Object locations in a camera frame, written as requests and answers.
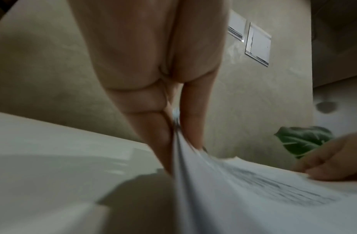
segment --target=beige wall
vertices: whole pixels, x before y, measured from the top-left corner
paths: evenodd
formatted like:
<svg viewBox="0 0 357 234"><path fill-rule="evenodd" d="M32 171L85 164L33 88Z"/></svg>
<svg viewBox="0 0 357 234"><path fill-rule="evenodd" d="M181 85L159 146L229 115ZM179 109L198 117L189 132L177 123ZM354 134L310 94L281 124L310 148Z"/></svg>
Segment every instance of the beige wall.
<svg viewBox="0 0 357 234"><path fill-rule="evenodd" d="M330 129L335 136L357 131L357 77L315 88L314 104L322 101L335 102L337 108L329 114L315 108L315 125Z"/></svg>
<svg viewBox="0 0 357 234"><path fill-rule="evenodd" d="M233 9L272 35L270 66L228 35L205 145L288 168L273 134L312 122L309 1L234 0ZM0 111L138 140L96 81L65 0L20 0L0 22Z"/></svg>

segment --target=dark ceiling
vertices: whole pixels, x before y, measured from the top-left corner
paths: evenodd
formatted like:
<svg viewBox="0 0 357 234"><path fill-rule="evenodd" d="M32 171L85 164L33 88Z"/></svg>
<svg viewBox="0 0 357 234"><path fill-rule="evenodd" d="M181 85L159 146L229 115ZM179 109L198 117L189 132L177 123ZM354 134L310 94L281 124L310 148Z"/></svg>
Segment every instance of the dark ceiling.
<svg viewBox="0 0 357 234"><path fill-rule="evenodd" d="M357 20L357 0L311 0L313 16L335 30Z"/></svg>

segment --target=hand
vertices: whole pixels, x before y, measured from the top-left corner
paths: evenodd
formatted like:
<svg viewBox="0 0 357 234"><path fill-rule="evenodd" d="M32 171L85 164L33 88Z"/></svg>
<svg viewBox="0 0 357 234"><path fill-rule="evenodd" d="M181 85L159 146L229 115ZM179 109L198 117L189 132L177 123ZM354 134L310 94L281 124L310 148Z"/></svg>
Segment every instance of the hand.
<svg viewBox="0 0 357 234"><path fill-rule="evenodd" d="M227 0L68 0L95 72L135 132L171 171L172 101L180 83L183 134L203 145L221 64Z"/></svg>
<svg viewBox="0 0 357 234"><path fill-rule="evenodd" d="M316 180L341 180L357 174L357 133L331 140L300 159L296 172Z"/></svg>

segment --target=green leaf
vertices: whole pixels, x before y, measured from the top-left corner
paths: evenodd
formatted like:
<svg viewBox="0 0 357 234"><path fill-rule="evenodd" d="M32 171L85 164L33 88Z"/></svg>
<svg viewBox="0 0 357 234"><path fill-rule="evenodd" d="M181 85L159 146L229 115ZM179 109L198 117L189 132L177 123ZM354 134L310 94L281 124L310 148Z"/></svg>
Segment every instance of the green leaf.
<svg viewBox="0 0 357 234"><path fill-rule="evenodd" d="M287 151L298 159L334 138L328 129L319 126L281 127L275 136L280 139Z"/></svg>

